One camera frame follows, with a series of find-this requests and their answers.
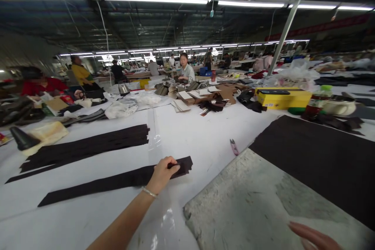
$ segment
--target red shirt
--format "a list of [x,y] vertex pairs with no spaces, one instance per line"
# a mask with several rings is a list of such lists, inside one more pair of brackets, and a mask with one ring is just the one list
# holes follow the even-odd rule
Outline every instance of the red shirt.
[[29,95],[36,96],[40,92],[53,92],[55,90],[63,91],[68,87],[62,83],[59,79],[47,77],[47,87],[44,88],[42,85],[38,85],[34,82],[26,80],[23,84],[21,96]]

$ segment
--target yellow shirt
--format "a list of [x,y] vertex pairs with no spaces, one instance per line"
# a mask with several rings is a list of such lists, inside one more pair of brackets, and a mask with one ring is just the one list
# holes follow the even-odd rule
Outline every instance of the yellow shirt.
[[94,83],[94,79],[91,76],[91,73],[89,73],[87,69],[85,69],[83,66],[72,64],[71,69],[74,73],[75,78],[77,78],[80,85],[85,84],[83,82],[83,79],[87,79],[89,82]]

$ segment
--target green cap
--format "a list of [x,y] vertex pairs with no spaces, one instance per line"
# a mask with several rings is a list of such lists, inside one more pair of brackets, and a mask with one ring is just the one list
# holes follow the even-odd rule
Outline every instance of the green cap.
[[322,91],[330,91],[332,89],[332,85],[322,85],[320,86]]

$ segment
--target bracelet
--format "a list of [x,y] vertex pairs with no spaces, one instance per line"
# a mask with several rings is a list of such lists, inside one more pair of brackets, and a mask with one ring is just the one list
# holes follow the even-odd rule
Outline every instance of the bracelet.
[[149,191],[148,189],[146,189],[145,187],[142,187],[142,191],[144,191],[145,193],[151,195],[152,197],[154,198],[157,198],[157,195],[155,193],[152,193],[151,191]]

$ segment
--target banner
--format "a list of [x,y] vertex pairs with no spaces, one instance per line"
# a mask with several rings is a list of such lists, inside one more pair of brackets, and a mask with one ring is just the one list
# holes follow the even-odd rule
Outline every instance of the banner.
[[[339,29],[339,28],[349,27],[353,25],[360,25],[360,24],[366,23],[369,18],[370,18],[370,14],[363,14],[360,16],[331,21],[328,23],[322,23],[319,25],[313,25],[313,26],[305,27],[301,29],[290,30],[286,37],[289,38],[289,37],[295,37],[295,36],[305,35],[309,33],[316,33],[316,32],[327,31],[331,29]],[[278,34],[273,34],[271,36],[267,36],[264,40],[273,41],[273,40],[279,40],[280,38],[281,38],[281,33],[278,33]]]

